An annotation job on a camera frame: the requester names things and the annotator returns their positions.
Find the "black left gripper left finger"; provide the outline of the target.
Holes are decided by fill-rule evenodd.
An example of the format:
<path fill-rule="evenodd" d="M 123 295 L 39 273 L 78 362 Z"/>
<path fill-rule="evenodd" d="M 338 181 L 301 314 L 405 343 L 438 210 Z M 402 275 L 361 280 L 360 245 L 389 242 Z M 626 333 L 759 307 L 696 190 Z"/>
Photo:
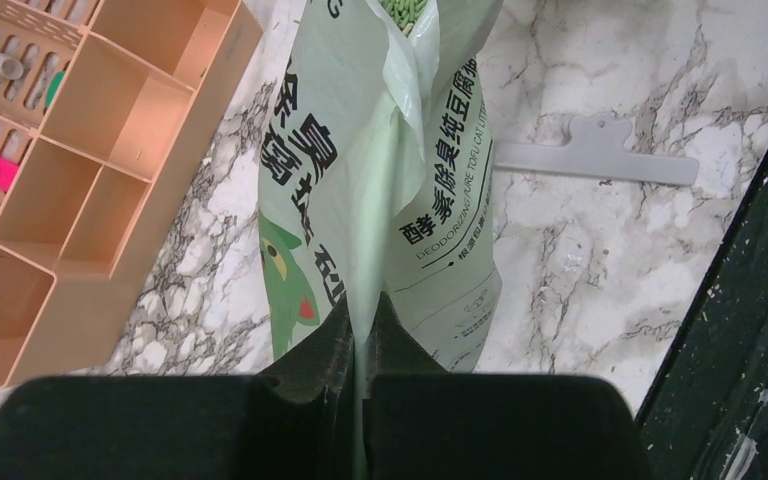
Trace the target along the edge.
<path fill-rule="evenodd" d="M 352 365 L 340 301 L 255 375 L 35 379 L 0 407 L 0 479 L 347 479 Z"/>

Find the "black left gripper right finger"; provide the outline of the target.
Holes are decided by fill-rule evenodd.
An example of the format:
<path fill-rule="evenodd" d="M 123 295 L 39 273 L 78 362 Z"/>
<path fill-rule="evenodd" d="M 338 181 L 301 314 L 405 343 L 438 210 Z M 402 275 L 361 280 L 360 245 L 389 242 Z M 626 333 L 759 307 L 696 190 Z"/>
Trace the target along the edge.
<path fill-rule="evenodd" d="M 451 373 L 382 295 L 365 343 L 373 479 L 649 479 L 633 416 L 582 375 Z"/>

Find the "green litter bag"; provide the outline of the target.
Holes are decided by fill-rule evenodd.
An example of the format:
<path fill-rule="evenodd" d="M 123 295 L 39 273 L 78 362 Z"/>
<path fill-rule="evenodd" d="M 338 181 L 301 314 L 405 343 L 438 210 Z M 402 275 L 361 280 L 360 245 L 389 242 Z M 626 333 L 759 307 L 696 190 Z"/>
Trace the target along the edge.
<path fill-rule="evenodd" d="M 476 56 L 497 1 L 310 1 L 260 147 L 258 227 L 281 358 L 381 294 L 440 366 L 478 362 L 501 292 L 494 139 Z"/>

